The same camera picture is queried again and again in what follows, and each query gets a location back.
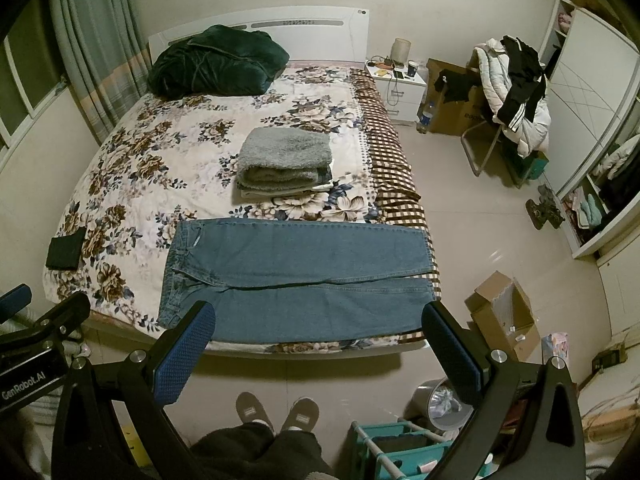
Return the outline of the blue denim jeans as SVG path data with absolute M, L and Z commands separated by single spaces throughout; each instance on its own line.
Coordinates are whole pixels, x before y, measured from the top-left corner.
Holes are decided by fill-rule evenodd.
M 179 223 L 158 322 L 198 300 L 232 344 L 329 342 L 413 332 L 435 298 L 423 231 L 357 222 L 243 218 Z

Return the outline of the silver lined waste bin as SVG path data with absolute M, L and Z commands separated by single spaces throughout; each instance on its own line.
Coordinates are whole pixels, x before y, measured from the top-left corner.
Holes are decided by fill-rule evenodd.
M 473 408 L 462 402 L 448 378 L 422 382 L 414 390 L 411 403 L 431 430 L 460 430 L 473 414 Z

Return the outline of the teal laundry rack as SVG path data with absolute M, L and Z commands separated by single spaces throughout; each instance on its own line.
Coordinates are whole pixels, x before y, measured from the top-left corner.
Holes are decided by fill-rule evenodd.
M 450 450 L 446 440 L 405 419 L 386 424 L 352 422 L 351 479 L 426 479 Z

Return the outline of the left grey slipper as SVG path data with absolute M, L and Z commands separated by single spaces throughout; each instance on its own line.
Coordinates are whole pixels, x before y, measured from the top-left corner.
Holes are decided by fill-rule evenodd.
M 241 392 L 235 401 L 236 414 L 243 424 L 259 424 L 273 432 L 272 422 L 262 402 L 251 392 Z

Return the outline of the dark slippers on floor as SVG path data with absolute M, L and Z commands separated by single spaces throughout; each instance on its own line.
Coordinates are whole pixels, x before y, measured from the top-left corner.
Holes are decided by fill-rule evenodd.
M 549 222 L 553 229 L 559 229 L 564 222 L 564 217 L 556 206 L 553 192 L 547 185 L 543 184 L 538 186 L 538 193 L 538 202 L 530 198 L 525 203 L 525 209 L 529 219 L 532 220 L 533 226 L 536 230 L 541 230 Z

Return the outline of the floral bed blanket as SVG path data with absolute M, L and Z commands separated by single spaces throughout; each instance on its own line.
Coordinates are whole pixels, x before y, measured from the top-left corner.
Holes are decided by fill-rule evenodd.
M 258 127 L 325 134 L 326 188 L 244 195 L 242 144 Z M 348 65 L 297 62 L 261 96 L 141 98 L 80 177 L 58 234 L 86 233 L 78 267 L 45 270 L 46 297 L 84 292 L 101 320 L 158 337 L 160 291 L 180 222 L 249 218 L 351 221 L 425 230 L 420 195 L 373 78 Z

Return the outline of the white folded cloth under fleece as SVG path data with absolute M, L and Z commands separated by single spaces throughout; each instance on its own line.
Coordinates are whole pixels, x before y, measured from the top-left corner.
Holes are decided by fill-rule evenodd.
M 324 191 L 332 183 L 331 164 L 305 168 L 250 167 L 236 176 L 244 196 L 289 196 Z

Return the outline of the white sliding wardrobe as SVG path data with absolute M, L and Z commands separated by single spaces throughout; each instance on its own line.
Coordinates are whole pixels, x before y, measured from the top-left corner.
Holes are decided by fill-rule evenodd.
M 627 166 L 604 160 L 639 128 L 639 49 L 623 32 L 572 0 L 555 0 L 540 47 L 548 77 L 548 165 L 544 170 L 574 258 L 601 250 L 639 214 L 639 187 Z

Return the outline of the grey folded fleece blanket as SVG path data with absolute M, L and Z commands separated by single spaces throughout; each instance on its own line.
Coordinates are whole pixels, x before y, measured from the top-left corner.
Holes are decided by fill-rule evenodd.
M 255 128 L 241 146 L 236 182 L 259 192 L 306 190 L 332 178 L 330 138 L 297 128 Z

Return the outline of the grey-green window curtain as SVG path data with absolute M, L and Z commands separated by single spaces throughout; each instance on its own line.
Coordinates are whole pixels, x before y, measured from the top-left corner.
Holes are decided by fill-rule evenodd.
M 49 0 L 66 76 L 100 143 L 148 92 L 149 50 L 134 0 Z

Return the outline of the plastic water bottle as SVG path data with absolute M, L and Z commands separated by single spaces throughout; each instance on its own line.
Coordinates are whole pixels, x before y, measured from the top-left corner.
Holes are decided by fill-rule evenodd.
M 418 123 L 416 124 L 416 130 L 420 133 L 428 133 L 431 131 L 431 126 L 434 118 L 435 104 L 434 102 L 428 102 L 422 108 L 422 112 Z

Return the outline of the large brown cardboard box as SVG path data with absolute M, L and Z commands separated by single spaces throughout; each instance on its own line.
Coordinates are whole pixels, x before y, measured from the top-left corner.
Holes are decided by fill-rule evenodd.
M 434 105 L 429 132 L 461 136 L 484 122 L 482 108 L 486 99 L 477 70 L 434 58 L 427 61 L 427 69 L 426 104 Z

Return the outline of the black clothes on chair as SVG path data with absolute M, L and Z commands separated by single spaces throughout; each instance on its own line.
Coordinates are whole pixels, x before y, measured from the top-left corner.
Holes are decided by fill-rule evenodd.
M 503 36 L 500 42 L 509 58 L 511 88 L 496 116 L 516 130 L 524 119 L 534 120 L 538 102 L 546 93 L 546 75 L 534 48 L 511 36 Z

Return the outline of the beige table lamp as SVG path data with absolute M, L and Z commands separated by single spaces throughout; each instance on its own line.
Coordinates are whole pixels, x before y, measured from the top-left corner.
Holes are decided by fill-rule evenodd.
M 390 59 L 396 66 L 408 63 L 411 42 L 405 38 L 396 38 L 390 48 Z

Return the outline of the white bed headboard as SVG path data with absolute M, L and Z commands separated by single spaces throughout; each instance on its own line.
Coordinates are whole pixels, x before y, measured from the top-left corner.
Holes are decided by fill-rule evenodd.
M 266 32 L 294 61 L 362 63 L 367 57 L 370 11 L 347 6 L 276 6 L 231 12 L 171 27 L 149 38 L 155 60 L 171 44 L 212 25 Z

